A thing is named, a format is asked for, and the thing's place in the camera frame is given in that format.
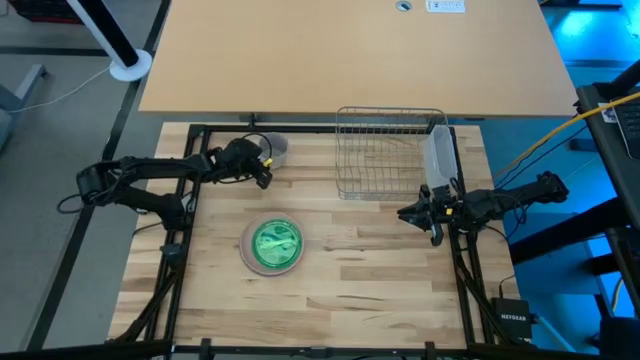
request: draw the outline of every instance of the sticker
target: sticker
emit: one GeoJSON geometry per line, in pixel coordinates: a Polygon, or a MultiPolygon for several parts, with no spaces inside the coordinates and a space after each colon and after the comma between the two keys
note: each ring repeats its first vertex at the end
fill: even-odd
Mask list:
{"type": "MultiPolygon", "coordinates": [[[[607,103],[598,103],[598,106],[604,106],[607,103]]],[[[616,115],[616,110],[614,108],[608,108],[601,111],[602,117],[604,118],[604,122],[610,124],[618,123],[618,115],[616,115]]]]}
{"type": "Polygon", "coordinates": [[[464,0],[427,1],[427,11],[434,13],[464,13],[464,0]]]}

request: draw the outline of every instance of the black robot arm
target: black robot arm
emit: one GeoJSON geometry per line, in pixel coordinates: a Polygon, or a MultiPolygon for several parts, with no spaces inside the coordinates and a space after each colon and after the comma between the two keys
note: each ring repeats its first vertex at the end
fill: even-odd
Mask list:
{"type": "Polygon", "coordinates": [[[434,246],[442,243],[441,224],[453,224],[463,231],[479,231],[491,220],[501,220],[508,211],[524,208],[533,203],[563,202],[569,190],[562,180],[547,171],[537,176],[535,182],[520,187],[503,190],[474,190],[464,193],[457,182],[452,180],[457,194],[451,194],[450,187],[433,189],[420,187],[419,199],[415,204],[398,210],[398,218],[424,231],[431,230],[434,246]]]}
{"type": "Polygon", "coordinates": [[[185,207],[176,194],[156,195],[131,186],[144,179],[186,178],[202,182],[245,181],[254,179],[266,189],[271,182],[268,165],[258,159],[262,149],[244,138],[232,140],[226,148],[215,148],[206,154],[184,159],[138,159],[124,157],[103,161],[80,171],[76,182],[85,205],[122,204],[158,214],[166,230],[182,230],[187,226],[185,207]]]}

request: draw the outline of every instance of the metal wire basket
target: metal wire basket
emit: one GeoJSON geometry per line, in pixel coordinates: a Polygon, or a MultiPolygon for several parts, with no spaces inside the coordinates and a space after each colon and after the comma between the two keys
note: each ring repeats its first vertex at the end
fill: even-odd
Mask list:
{"type": "Polygon", "coordinates": [[[347,106],[336,113],[336,183],[344,200],[415,200],[425,140],[447,116],[429,108],[347,106]]]}

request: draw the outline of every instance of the white cable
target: white cable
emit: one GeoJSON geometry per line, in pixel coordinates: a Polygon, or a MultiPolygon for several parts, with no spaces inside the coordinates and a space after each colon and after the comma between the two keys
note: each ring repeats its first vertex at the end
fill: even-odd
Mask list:
{"type": "Polygon", "coordinates": [[[571,174],[569,174],[569,176],[567,176],[566,178],[564,178],[564,180],[562,180],[562,182],[564,182],[565,186],[567,184],[567,181],[569,181],[569,178],[571,178],[573,175],[577,174],[578,171],[584,169],[585,167],[587,167],[589,164],[591,164],[592,162],[596,161],[596,159],[598,159],[600,156],[596,155],[593,157],[593,159],[587,161],[584,165],[580,166],[579,168],[577,168],[574,172],[572,172],[571,174]]]}
{"type": "Polygon", "coordinates": [[[27,111],[27,110],[31,110],[31,109],[35,109],[35,108],[39,108],[39,107],[42,107],[42,106],[47,106],[47,105],[51,105],[51,104],[53,104],[53,103],[56,103],[56,102],[58,102],[58,101],[60,101],[60,100],[62,100],[62,99],[64,99],[64,98],[66,98],[66,97],[69,97],[69,96],[71,96],[71,95],[75,94],[75,93],[76,93],[76,92],[78,92],[80,89],[82,89],[85,85],[87,85],[89,82],[91,82],[91,80],[93,80],[93,79],[97,78],[98,76],[102,75],[102,74],[103,74],[103,73],[105,73],[107,70],[109,70],[109,68],[108,68],[108,67],[107,67],[106,69],[104,69],[104,70],[101,70],[99,73],[97,73],[97,74],[93,75],[93,76],[92,76],[92,77],[90,77],[89,79],[87,79],[85,82],[83,82],[82,84],[80,84],[80,86],[78,86],[77,88],[75,88],[75,89],[73,89],[72,91],[70,91],[70,92],[68,92],[68,93],[66,93],[66,94],[64,94],[64,95],[62,95],[62,96],[60,96],[60,97],[58,97],[58,98],[57,98],[57,99],[55,99],[55,100],[51,100],[51,101],[49,101],[49,102],[42,103],[42,104],[38,104],[38,105],[27,106],[27,107],[25,107],[25,108],[18,109],[18,110],[11,110],[11,111],[5,111],[5,112],[6,112],[7,114],[15,114],[15,113],[19,113],[19,112],[23,112],[23,111],[27,111]]]}

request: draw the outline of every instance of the wooden table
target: wooden table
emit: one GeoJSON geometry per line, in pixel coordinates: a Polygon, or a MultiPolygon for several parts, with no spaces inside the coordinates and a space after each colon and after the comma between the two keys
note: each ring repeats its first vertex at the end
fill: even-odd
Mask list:
{"type": "Polygon", "coordinates": [[[459,117],[568,117],[577,97],[536,0],[180,0],[140,110],[333,114],[435,107],[459,117]]]}
{"type": "MultiPolygon", "coordinates": [[[[165,123],[156,156],[182,157],[188,127],[165,123]]],[[[490,188],[480,129],[456,132],[467,189],[490,188]]],[[[214,133],[210,144],[238,135],[214,133]]],[[[232,346],[421,348],[434,341],[438,348],[466,348],[449,241],[432,247],[429,234],[397,220],[396,210],[407,203],[340,200],[333,134],[286,136],[288,163],[274,170],[267,190],[253,182],[202,186],[177,343],[208,337],[232,346]],[[249,271],[238,253],[242,230],[266,211],[291,215],[305,236],[301,263],[275,278],[249,271]]],[[[175,181],[150,181],[148,190],[173,192],[175,181]]],[[[142,216],[138,227],[157,221],[142,216]]],[[[492,225],[502,229],[501,222],[492,225]]],[[[110,336],[121,334],[151,297],[164,234],[155,227],[134,237],[110,336]]],[[[498,282],[513,274],[507,243],[483,231],[478,250],[487,295],[496,296],[498,282]]],[[[518,296],[514,281],[504,288],[518,296]]],[[[470,302],[481,341],[479,312],[470,302]]],[[[165,323],[161,316],[159,329],[165,323]]]]}

